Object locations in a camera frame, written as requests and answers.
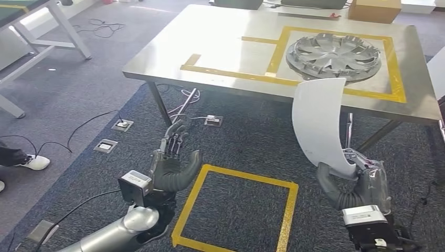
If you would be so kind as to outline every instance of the black cable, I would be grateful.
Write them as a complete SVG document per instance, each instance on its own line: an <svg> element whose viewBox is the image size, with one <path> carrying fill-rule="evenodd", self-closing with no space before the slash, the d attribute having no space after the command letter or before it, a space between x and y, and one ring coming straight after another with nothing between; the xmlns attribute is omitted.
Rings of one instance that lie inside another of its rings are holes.
<svg viewBox="0 0 445 252"><path fill-rule="evenodd" d="M159 83L159 84L156 84L156 86L157 86L157 87L160 87L160 86L167 86L167 88L166 88L165 90L159 90L159 93L167 93L167 92L170 90L170 86L171 86L171 85L169 85L169 84Z"/></svg>
<svg viewBox="0 0 445 252"><path fill-rule="evenodd" d="M66 147L65 145L63 145L63 144L61 144L61 143L58 143L58 142L46 142L46 143L43 143L43 144L41 145L41 147L40 147L39 151L37 152L37 155L36 155L36 156L39 155L39 153L40 153L40 151L41 151L41 148L43 148L43 146L45 146L45 144L48 144L48 143L55 143L55 144L58 144L58 145L62 146L63 148L67 149L70 153L72 153L72 150L70 150L68 147Z"/></svg>
<svg viewBox="0 0 445 252"><path fill-rule="evenodd" d="M51 225L51 227L45 232L45 234L43 235L42 239L41 239L41 240L39 241L39 243L37 244L36 248L34 249L34 252L38 252L38 251L39 251L39 248L41 247L42 243L44 242L44 240L46 239L46 237L49 235L49 233L51 232L51 230L52 230L55 226L57 226L60 222L62 222L62 220L64 220L66 217L68 217L70 214L72 214L72 212L74 212L75 210L77 210L78 208L80 208L82 205L84 205L85 203L87 203L88 201L90 201L90 200L92 200L92 199L94 199L94 198L97 198L97 197L100 197L100 196L103 196L103 195L107 195L107 194L110 194L110 193L120 192L120 191L121 191L121 190L114 190L114 191L109 191L109 192L106 192L106 193L101 193L101 194L98 194L98 195L96 195L96 196L93 196L93 197L87 199L86 201L80 203L79 205L77 205L75 208L73 208L71 211L69 211L64 217L62 217L60 220L56 221L54 224Z"/></svg>
<svg viewBox="0 0 445 252"><path fill-rule="evenodd" d="M69 146L69 143L70 143L70 141L71 141L71 138L72 138L72 136L75 134L75 132L76 132L77 130L79 130L82 126L84 126L85 124L91 122L92 120L94 120L94 119L96 119L96 118L98 118L98 117L104 116L104 115L109 114L109 113L113 113L113 112L115 112L115 111L117 111L117 109L112 110L112 111L107 112L107 113L103 113L103 114L97 115L97 116L91 118L90 120L88 120L88 121L82 123L79 127L77 127L77 128L72 132L72 134L71 134L70 137L68 138L67 148L71 150L71 148L70 148L70 146Z"/></svg>
<svg viewBox="0 0 445 252"><path fill-rule="evenodd" d="M398 239L401 240L402 242L406 242L406 243L409 243L409 244L416 245L417 246L416 249L421 249L422 248L422 245L420 243L418 243L417 241L415 241L415 240L406 239L404 237L398 237Z"/></svg>
<svg viewBox="0 0 445 252"><path fill-rule="evenodd" d="M121 114L119 114L119 112L118 112L118 117L119 117L119 120L121 120L121 122L124 123L124 120L122 119Z"/></svg>
<svg viewBox="0 0 445 252"><path fill-rule="evenodd" d="M96 37L111 38L114 35L115 32L117 32L120 29L123 29L126 26L126 24L120 24L120 23L108 24L107 22L102 21L102 20L97 19L97 18L90 18L88 20L88 24L95 25L95 26L98 26L98 27L95 28L95 29L92 29L92 30L87 30L87 29L78 30L77 33L79 33L79 32L93 32L93 34ZM81 28L79 25L73 25L73 27ZM101 35L96 33L97 31L102 30L102 29L106 29L106 28L111 31L111 34L109 36L101 36Z"/></svg>
<svg viewBox="0 0 445 252"><path fill-rule="evenodd" d="M36 146L31 142L30 139L27 139L26 137L24 137L24 136L22 136L22 135L3 135L3 136L0 136L0 138L9 138L9 137L19 137L19 138L24 138L24 139L26 139L26 140L33 146L33 148L34 148L34 154L37 156L37 148L36 148Z"/></svg>
<svg viewBox="0 0 445 252"><path fill-rule="evenodd" d="M11 238L11 241L9 242L8 250L6 252L9 252L11 250L11 246L13 245L15 238L15 232L13 233L13 237Z"/></svg>
<svg viewBox="0 0 445 252"><path fill-rule="evenodd" d="M414 205L414 210L412 211L412 215L411 215L411 219L409 222L409 226L408 226L408 232L409 232L409 236L411 239L414 239L414 237L412 236L412 225L414 223L414 219L416 218L417 215L417 208L419 207L419 204L422 203L422 205L427 205L428 204L428 196L430 196L431 194L431 186L436 185L436 183L434 181L432 181L429 186L428 186L428 191L425 195L425 197L420 198L420 200Z"/></svg>

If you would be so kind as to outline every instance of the floor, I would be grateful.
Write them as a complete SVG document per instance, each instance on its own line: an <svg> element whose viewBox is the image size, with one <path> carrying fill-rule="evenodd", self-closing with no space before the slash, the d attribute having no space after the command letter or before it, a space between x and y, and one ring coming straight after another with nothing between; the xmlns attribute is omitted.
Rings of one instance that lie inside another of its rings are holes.
<svg viewBox="0 0 445 252"><path fill-rule="evenodd" d="M19 79L2 87L2 95L27 111L27 117L16 120L0 111L1 135L24 135L38 146L47 141L66 143L76 126L97 114L120 109L142 84L125 79L121 73L123 65L188 4L207 4L207 1L98 3L72 18L71 23L82 28L91 28L89 18L123 23L126 27L110 38L81 32L93 54L91 61L84 61L75 51L56 50ZM445 46L445 13L401 13L395 22L417 26L425 55L434 55ZM44 38L64 39L64 36L55 29ZM42 154L52 160L47 170L34 172L0 167L0 179L7 183L7 189L0 195L0 240L47 192L111 117L113 115L98 118L82 128L72 140L73 154L56 145L46 146ZM8 143L31 151L23 140L9 139Z"/></svg>
<svg viewBox="0 0 445 252"><path fill-rule="evenodd" d="M185 97L173 88L162 93L166 106L173 108ZM42 218L59 220L85 198L116 189L116 178L129 170L147 173L149 153L159 147L165 124L146 85L123 107L122 116L135 122L128 132L111 130L112 120L92 141L63 176L20 221L17 235ZM291 104L254 97L203 91L202 99L187 109L187 117L206 114L223 116L221 128L208 127L202 120L186 120L189 138L182 149L183 165L192 150L203 152L204 163L298 184L298 194L287 250L352 251L341 212L329 206L315 177L315 168L298 147L291 123ZM387 120L355 115L352 146L357 146ZM341 127L341 139L344 129ZM101 139L118 141L110 154L93 151ZM445 152L437 127L404 123L365 152L384 160L393 197L391 210L424 245L422 251L441 251L445 247L445 187L431 187L427 205L418 205L429 191L431 181L445 178ZM334 179L343 190L353 182ZM171 232L190 194L191 186L177 193L176 215L163 239L149 243L140 252L193 252L183 245L173 247ZM277 251L289 190L241 177L209 172L188 216L182 237L232 251ZM53 207L43 214L42 205ZM417 214L410 220L417 205ZM97 198L83 205L60 223L56 234L41 252L58 251L120 218L126 204L119 193ZM21 241L18 251L32 251L35 242Z"/></svg>

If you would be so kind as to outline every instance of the person's foot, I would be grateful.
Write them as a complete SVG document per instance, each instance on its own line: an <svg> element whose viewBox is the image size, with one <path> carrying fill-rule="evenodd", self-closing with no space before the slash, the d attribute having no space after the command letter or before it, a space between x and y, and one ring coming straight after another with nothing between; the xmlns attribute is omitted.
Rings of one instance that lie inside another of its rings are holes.
<svg viewBox="0 0 445 252"><path fill-rule="evenodd" d="M49 162L49 159L44 156L36 157L35 155L28 155L26 162L17 166L24 166L31 170L40 171L45 169L49 165Z"/></svg>

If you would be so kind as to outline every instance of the yellow tape square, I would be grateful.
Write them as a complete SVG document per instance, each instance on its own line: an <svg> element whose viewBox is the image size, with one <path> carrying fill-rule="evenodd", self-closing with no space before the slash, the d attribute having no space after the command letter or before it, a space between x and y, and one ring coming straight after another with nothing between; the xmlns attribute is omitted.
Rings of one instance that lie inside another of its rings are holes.
<svg viewBox="0 0 445 252"><path fill-rule="evenodd" d="M289 188L288 199L286 202L286 206L284 209L284 217L281 225L280 236L278 238L277 252L286 252L286 248L288 246L289 234L291 230L292 217L296 203L296 195L298 193L298 185L293 182L287 182L283 180L277 180L270 177L258 176L251 173L240 172L235 170L230 170L226 168L221 168L217 166L212 166L209 164L205 164L201 169L195 184L193 185L192 191L190 192L187 201L182 209L181 214L179 215L178 221L176 223L175 228L172 232L172 242L173 246L182 245L185 247L197 249L204 252L230 252L232 250L217 247L214 245L202 243L200 241L188 239L181 236L182 230L187 222L188 216L192 211L192 207L195 204L196 198L198 197L198 193L203 186L204 180L208 174L208 172L216 172L225 175L240 177L247 180L253 180L258 182L263 182L271 185L282 186Z"/></svg>
<svg viewBox="0 0 445 252"><path fill-rule="evenodd" d="M399 66L398 66L396 52L394 50L393 39L391 37L387 37L387 36L353 34L353 33L343 33L343 32L338 32L338 31L331 31L331 30L320 30L320 29L309 29L309 28L302 28L302 27L284 26L279 39L265 39L265 38L255 38L255 37L242 37L241 38L241 40L243 40L243 41L276 45L275 50L272 55L272 58L270 59L269 65L267 67L267 71L264 73L264 75L255 75L255 74L251 74L251 73L224 71L224 70L219 70L219 69L214 69L214 68L197 67L197 66L195 66L195 64L198 61L198 59L200 58L199 54L191 55L189 60L184 65L181 66L181 70L202 72L202 73L206 73L206 74L221 75L221 76L234 77L234 78L240 78L240 79L263 81L263 82L276 83L276 84L288 85L288 86L296 86L300 83L300 81L276 77L278 68L281 63L281 59L283 58L283 56L285 54L286 46L288 44L289 37L290 37L290 34L292 31L309 32L309 33L331 33L331 34L336 34L336 35L340 35L340 36L352 35L352 36L357 36L357 37L366 38L366 39L381 40L383 42L384 49L385 49L385 56L386 56L386 61L387 61L387 66L388 66L388 75L389 75L389 83L390 83L390 87L391 87L391 93L364 91L364 90L357 90L357 89L351 89L351 88L345 88L344 93L347 95L353 95L353 96L361 96L361 97L368 97L368 98L374 98L374 99L379 99L379 100L387 100L387 101L406 103L405 89L403 86L403 82L402 82L402 78L401 78L401 74L400 74L400 70L399 70Z"/></svg>

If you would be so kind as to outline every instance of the white curved panel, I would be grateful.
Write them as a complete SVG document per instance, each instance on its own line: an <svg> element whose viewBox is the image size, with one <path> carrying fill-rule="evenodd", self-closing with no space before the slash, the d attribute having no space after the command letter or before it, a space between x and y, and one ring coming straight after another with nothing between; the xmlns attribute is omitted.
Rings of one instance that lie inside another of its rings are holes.
<svg viewBox="0 0 445 252"><path fill-rule="evenodd" d="M346 160L340 143L340 107L345 78L318 79L298 84L292 105L292 124L306 157L333 169L331 174L357 179L355 164Z"/></svg>

